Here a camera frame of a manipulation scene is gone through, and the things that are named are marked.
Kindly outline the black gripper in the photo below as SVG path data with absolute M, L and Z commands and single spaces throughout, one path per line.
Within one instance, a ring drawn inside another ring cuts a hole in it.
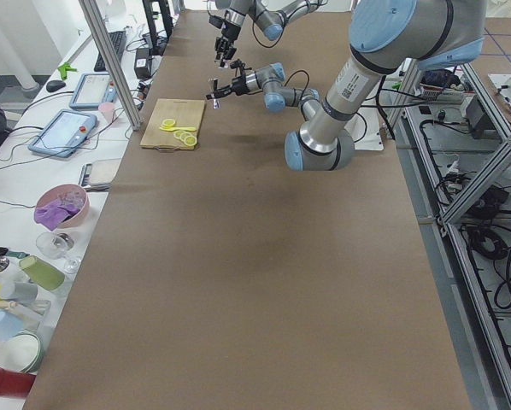
M 209 85 L 211 92 L 206 95 L 207 99 L 221 99 L 231 94 L 242 96 L 250 92 L 247 79 L 242 76 L 233 78 L 231 84 L 225 87 L 219 87 L 219 80 L 217 78 L 210 79 Z
M 235 41 L 238 39 L 238 35 L 241 31 L 241 27 L 232 23 L 224 23 L 221 28 L 221 36 L 215 41 L 215 61 L 218 64 L 222 63 L 222 54 L 225 59 L 231 63 L 236 48 L 234 46 Z

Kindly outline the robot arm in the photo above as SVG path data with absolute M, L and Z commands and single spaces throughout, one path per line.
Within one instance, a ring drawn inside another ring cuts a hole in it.
M 318 100 L 311 90 L 285 86 L 281 64 L 252 73 L 233 58 L 234 43 L 246 18 L 251 18 L 271 41 L 285 27 L 322 6 L 321 1 L 294 1 L 272 11 L 260 1 L 220 1 L 223 16 L 209 21 L 221 30 L 215 60 L 240 74 L 230 85 L 215 86 L 206 96 L 217 100 L 262 91 L 266 108 L 279 112 L 300 108 L 304 123 L 285 138 L 285 160 L 293 171 L 333 171 L 345 167 L 355 153 L 346 124 L 355 116 L 376 84 L 394 73 L 407 58 L 421 71 L 458 66 L 476 59 L 484 42 L 485 1 L 364 1 L 354 10 L 349 26 L 350 57 L 327 95 Z
M 208 12 L 209 23 L 220 30 L 214 42 L 214 60 L 219 67 L 226 67 L 236 53 L 235 42 L 246 18 L 252 20 L 253 28 L 257 26 L 267 40 L 276 42 L 290 23 L 320 9 L 327 1 L 291 1 L 278 10 L 269 9 L 263 1 L 215 1 L 215 4 L 223 15 Z

